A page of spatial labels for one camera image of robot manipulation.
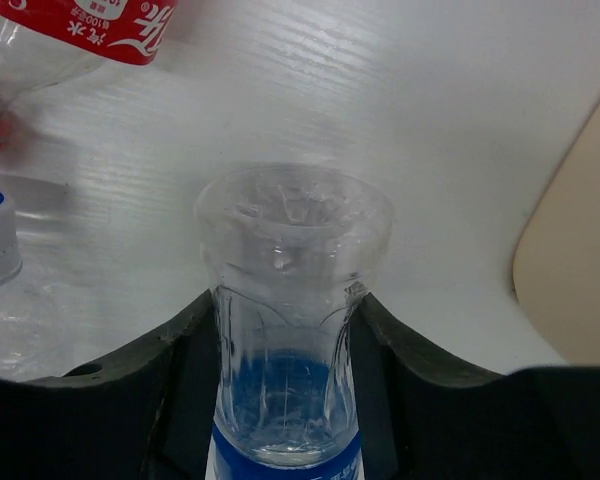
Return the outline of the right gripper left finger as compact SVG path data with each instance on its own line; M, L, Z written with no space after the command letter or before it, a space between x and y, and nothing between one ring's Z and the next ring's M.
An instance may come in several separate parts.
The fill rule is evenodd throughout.
M202 479L215 405L208 294L61 377L0 379L0 479Z

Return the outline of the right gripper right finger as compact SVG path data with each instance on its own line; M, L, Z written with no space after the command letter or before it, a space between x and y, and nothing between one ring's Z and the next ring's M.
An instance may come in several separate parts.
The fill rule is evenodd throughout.
M600 367L501 375L367 295L350 320L369 479L600 479Z

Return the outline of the clear white cap bottle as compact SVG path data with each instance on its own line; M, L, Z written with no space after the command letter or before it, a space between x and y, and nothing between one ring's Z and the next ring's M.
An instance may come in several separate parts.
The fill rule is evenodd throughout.
M71 337L53 276L22 242L16 204L0 189L0 378L63 375L73 363Z

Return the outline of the blue label water bottle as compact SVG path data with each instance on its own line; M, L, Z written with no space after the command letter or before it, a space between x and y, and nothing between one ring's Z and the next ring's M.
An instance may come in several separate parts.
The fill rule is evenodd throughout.
M211 182L195 216L219 340L215 476L356 478L350 321L389 243L390 200L334 169L271 164Z

